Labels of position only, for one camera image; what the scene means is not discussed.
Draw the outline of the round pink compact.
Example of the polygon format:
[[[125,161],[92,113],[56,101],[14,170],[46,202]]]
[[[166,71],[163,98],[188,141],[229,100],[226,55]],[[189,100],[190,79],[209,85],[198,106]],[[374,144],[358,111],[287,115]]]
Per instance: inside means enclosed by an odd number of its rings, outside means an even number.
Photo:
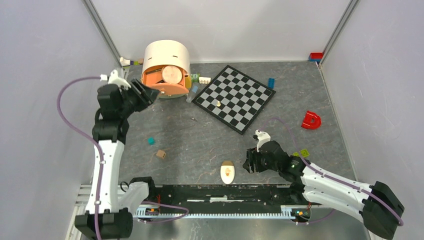
[[[162,68],[161,76],[165,83],[178,84],[183,78],[183,72],[175,65],[167,65]]]

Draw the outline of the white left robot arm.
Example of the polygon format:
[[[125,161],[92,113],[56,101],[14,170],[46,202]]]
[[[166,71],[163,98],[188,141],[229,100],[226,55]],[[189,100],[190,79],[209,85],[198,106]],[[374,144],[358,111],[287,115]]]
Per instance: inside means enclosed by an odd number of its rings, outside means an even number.
[[[129,85],[108,83],[97,90],[99,109],[90,137],[95,152],[93,182],[85,212],[74,219],[74,226],[92,240],[129,238],[139,204],[151,204],[157,198],[157,190],[144,181],[131,183],[118,197],[119,167],[130,128],[128,118],[148,108],[160,94],[136,79]]]

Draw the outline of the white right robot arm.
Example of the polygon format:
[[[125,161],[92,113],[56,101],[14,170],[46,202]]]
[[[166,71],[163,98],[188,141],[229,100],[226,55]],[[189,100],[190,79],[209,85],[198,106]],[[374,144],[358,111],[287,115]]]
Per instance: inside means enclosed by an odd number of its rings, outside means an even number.
[[[392,240],[403,225],[405,207],[387,184],[334,175],[307,159],[289,155],[274,140],[247,149],[242,166],[249,173],[277,172],[292,184],[288,196],[293,203],[307,201],[330,207],[357,219],[383,239]]]

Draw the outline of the white round drawer organizer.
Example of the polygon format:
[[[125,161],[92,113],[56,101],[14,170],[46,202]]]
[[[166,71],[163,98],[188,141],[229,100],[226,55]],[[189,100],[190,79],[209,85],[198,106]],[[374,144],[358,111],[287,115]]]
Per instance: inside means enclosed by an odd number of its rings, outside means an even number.
[[[145,48],[142,73],[147,68],[158,65],[174,65],[181,67],[191,76],[189,51],[182,43],[178,41],[169,39],[157,40],[150,43]],[[184,95],[162,97],[159,94],[158,98],[172,99],[182,97]]]

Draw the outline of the green lego brick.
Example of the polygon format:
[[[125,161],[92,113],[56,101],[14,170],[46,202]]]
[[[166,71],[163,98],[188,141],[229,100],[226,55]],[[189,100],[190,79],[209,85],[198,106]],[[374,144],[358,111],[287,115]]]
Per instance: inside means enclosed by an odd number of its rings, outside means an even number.
[[[310,153],[309,153],[309,151],[308,151],[307,149],[302,149],[302,150],[300,151],[300,154],[301,154],[304,158],[307,158],[307,157],[310,155]]]

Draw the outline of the small teal cube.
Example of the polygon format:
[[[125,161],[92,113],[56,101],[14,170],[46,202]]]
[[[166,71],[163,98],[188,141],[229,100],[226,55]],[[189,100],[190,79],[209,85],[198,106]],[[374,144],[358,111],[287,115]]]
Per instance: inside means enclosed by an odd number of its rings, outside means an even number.
[[[148,142],[149,145],[154,145],[155,144],[155,139],[153,137],[149,137],[147,139],[147,142]]]

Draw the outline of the green toy block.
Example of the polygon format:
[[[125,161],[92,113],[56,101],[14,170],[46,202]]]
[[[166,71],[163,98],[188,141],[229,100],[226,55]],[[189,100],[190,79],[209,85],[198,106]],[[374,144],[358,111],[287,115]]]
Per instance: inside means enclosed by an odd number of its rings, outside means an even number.
[[[190,77],[191,77],[191,81],[193,83],[198,83],[199,82],[199,78],[200,78],[200,74],[199,73],[192,73],[190,75]]]

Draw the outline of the red letter D toy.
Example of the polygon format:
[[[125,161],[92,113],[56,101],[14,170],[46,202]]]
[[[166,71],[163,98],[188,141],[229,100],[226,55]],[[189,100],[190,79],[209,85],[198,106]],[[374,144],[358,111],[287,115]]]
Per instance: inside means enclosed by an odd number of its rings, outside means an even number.
[[[307,110],[301,123],[301,127],[307,130],[316,130],[321,126],[321,124],[321,117],[315,112]]]

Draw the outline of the white lego brick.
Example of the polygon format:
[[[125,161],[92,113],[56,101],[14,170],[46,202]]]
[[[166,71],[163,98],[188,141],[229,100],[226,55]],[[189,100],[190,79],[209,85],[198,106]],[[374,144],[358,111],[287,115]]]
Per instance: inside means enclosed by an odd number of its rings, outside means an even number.
[[[211,80],[212,80],[211,77],[200,76],[198,78],[198,82],[202,85],[208,85],[211,82]]]

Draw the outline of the small wooden cube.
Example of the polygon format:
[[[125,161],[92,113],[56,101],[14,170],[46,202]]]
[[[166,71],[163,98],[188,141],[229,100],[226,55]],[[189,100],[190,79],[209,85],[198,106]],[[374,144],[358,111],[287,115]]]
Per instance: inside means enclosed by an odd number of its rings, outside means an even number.
[[[166,157],[166,152],[165,152],[165,151],[163,151],[163,150],[161,150],[161,149],[159,149],[159,150],[157,151],[157,153],[156,153],[156,156],[157,156],[158,158],[164,159],[164,158]]]

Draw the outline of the black grey chessboard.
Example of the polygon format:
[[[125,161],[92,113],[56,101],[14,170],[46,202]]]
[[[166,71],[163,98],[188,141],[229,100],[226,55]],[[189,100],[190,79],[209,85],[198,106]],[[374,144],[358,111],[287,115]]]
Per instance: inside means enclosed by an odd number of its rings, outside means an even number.
[[[193,103],[244,135],[276,94],[274,89],[227,65],[193,99]]]

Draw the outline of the blue lego brick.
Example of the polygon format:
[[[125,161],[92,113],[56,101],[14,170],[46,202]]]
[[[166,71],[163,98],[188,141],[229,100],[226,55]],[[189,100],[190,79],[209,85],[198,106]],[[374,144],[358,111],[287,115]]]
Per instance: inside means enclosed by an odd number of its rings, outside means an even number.
[[[268,81],[267,81],[267,86],[270,89],[274,89],[274,87],[275,87],[275,79],[274,78],[269,78]]]

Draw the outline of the red blue bricks corner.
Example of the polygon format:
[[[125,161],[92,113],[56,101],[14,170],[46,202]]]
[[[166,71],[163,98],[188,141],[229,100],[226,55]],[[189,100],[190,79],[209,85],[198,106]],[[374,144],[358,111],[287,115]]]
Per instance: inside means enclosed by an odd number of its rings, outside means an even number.
[[[322,52],[311,52],[308,56],[308,61],[320,63],[323,56],[324,54]]]

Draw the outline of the black mounting rail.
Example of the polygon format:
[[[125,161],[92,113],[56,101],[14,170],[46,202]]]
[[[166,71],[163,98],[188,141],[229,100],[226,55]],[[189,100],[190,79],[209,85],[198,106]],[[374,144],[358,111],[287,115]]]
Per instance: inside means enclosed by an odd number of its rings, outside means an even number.
[[[164,184],[150,190],[147,200],[191,214],[277,214],[281,206],[309,204],[288,184]]]

